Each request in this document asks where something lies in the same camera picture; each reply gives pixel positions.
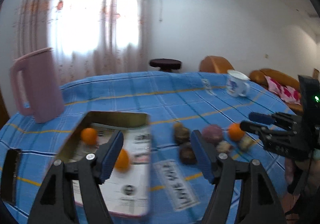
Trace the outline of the person's right hand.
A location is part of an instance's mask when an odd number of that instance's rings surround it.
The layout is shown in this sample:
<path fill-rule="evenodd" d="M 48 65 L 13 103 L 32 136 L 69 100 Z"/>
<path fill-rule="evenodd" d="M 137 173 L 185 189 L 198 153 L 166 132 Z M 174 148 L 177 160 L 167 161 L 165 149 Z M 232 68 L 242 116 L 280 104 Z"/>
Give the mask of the person's right hand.
<path fill-rule="evenodd" d="M 293 182 L 295 167 L 302 171 L 307 171 L 309 167 L 309 162 L 309 160 L 298 162 L 285 158 L 285 180 L 287 181 L 287 183 L 291 184 Z"/>

